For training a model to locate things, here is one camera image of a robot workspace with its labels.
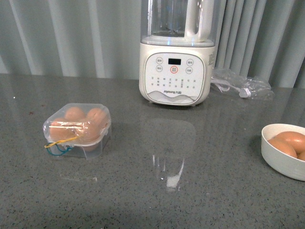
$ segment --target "brown egg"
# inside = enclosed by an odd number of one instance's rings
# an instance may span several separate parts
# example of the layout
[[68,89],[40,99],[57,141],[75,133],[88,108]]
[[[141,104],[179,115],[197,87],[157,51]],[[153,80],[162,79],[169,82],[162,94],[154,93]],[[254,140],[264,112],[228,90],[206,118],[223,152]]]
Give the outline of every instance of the brown egg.
[[287,155],[293,156],[296,158],[296,152],[293,149],[293,147],[291,145],[289,145],[287,142],[278,139],[278,138],[271,138],[268,141],[273,147],[275,147],[276,149],[278,149],[279,151],[281,151],[282,153],[285,153]]
[[91,109],[87,113],[87,118],[91,122],[94,122],[100,130],[105,128],[109,123],[109,119],[107,117],[106,112],[104,112],[102,109],[98,107]]
[[99,146],[100,142],[97,144],[94,144],[92,146],[83,146],[83,150],[85,150],[86,152],[91,152],[93,150],[95,150],[98,146]]
[[297,156],[298,159],[302,160],[302,161],[305,161],[305,151],[300,153],[298,156]]
[[77,142],[88,144],[94,142],[100,136],[100,129],[88,118],[81,119],[75,126],[74,132],[79,138]]
[[69,126],[69,122],[65,118],[56,118],[49,126],[50,137],[56,142],[59,140],[65,140],[74,137],[72,128]]
[[85,118],[86,114],[84,111],[76,106],[70,107],[65,113],[65,119],[70,122],[77,122],[78,120]]
[[290,144],[295,149],[295,152],[297,154],[300,154],[305,151],[305,135],[301,133],[294,131],[285,131],[279,133],[275,137]]

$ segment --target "control panel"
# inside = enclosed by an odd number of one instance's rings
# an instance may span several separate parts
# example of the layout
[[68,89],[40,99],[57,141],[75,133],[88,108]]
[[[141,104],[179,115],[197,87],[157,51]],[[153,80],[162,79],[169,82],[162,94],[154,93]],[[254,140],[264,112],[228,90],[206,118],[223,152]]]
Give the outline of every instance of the control panel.
[[144,72],[145,90],[153,100],[168,102],[169,98],[183,95],[182,97],[187,99],[181,101],[180,96],[180,103],[190,103],[201,96],[204,65],[197,56],[185,53],[156,53],[147,59]]

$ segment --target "clear plastic egg box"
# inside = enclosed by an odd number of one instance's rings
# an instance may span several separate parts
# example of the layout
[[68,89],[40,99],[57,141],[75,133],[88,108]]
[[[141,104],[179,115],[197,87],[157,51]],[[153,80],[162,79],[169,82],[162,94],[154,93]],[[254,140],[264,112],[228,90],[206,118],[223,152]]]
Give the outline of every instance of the clear plastic egg box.
[[67,104],[43,124],[44,136],[53,155],[86,159],[102,153],[111,137],[111,117],[102,104]]

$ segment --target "digital display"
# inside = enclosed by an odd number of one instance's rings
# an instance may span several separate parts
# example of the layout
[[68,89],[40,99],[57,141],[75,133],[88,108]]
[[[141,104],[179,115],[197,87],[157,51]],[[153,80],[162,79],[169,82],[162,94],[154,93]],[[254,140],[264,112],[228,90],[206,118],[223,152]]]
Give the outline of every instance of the digital display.
[[181,59],[168,59],[168,64],[181,65]]

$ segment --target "blue string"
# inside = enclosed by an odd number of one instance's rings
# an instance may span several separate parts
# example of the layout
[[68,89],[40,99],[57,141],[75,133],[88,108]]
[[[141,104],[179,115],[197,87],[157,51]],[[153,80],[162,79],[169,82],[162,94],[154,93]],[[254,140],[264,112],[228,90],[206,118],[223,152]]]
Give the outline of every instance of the blue string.
[[52,152],[49,150],[49,147],[46,148],[47,151],[48,151],[48,153],[51,154],[52,156],[61,156],[61,155],[64,155],[65,153],[67,153],[67,152],[69,152],[70,150],[73,149],[73,147],[67,147],[66,150],[61,150],[61,149],[58,147],[57,144],[55,144],[55,145],[56,145],[57,149],[58,149],[59,151],[61,151],[61,154],[54,154],[54,153],[52,153]]

